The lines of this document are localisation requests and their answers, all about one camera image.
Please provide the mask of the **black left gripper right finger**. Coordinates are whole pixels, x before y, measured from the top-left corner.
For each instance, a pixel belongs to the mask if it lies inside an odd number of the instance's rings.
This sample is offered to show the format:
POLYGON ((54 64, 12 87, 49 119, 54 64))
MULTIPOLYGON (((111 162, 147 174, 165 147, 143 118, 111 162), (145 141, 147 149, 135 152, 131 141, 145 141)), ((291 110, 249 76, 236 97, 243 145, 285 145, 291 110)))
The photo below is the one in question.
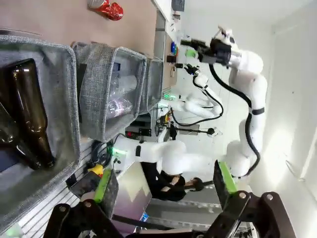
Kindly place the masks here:
POLYGON ((242 222, 252 223, 260 238, 294 238, 295 232, 278 193, 260 197, 238 190, 225 162, 214 164, 213 184, 222 212, 205 233, 207 238, 230 238, 242 222))

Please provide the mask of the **third arm black gripper body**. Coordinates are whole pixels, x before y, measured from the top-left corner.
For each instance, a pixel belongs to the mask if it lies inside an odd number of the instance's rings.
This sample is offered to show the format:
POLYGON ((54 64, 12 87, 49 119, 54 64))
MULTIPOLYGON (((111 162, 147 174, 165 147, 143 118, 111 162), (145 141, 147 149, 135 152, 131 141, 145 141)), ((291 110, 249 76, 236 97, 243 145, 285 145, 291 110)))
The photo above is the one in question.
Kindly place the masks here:
POLYGON ((182 69, 186 70, 186 72, 192 76, 198 76, 201 73, 199 67, 194 67, 194 66, 190 65, 189 63, 188 64, 176 63, 175 67, 182 68, 182 69))

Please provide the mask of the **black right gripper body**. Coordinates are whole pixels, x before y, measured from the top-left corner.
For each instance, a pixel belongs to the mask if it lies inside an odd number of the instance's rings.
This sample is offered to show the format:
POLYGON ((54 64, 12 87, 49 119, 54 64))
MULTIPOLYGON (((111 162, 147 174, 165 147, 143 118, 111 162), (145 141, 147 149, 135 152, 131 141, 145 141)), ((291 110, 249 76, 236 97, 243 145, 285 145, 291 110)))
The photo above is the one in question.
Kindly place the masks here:
POLYGON ((209 47, 198 47, 198 59, 200 62, 229 66, 230 58, 231 46, 223 43, 220 39, 213 38, 209 47))

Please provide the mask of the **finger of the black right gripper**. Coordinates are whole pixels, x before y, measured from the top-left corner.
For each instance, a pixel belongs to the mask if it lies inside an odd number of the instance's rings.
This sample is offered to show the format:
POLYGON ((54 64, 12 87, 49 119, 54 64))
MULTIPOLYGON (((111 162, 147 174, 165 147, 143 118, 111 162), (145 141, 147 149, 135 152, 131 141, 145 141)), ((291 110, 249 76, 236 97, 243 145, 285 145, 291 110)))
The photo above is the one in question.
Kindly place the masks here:
POLYGON ((200 40, 197 40, 197 39, 181 40, 180 44, 183 45, 183 46, 189 46, 189 47, 193 48, 194 50, 209 49, 209 46, 206 45, 206 42, 200 41, 200 40))
POLYGON ((205 54, 203 51, 196 51, 194 49, 187 49, 185 52, 187 58, 194 58, 198 60, 204 60, 205 54))

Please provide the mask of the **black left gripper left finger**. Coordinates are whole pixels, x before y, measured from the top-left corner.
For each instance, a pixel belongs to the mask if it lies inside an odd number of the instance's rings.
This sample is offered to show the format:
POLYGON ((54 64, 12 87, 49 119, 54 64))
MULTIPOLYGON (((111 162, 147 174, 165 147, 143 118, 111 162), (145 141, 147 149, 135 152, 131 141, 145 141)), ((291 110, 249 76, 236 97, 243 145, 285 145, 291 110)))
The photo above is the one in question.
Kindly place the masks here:
POLYGON ((53 208, 44 237, 123 237, 111 221, 117 195, 118 181, 115 172, 112 169, 106 170, 92 198, 85 198, 74 207, 60 203, 53 208))

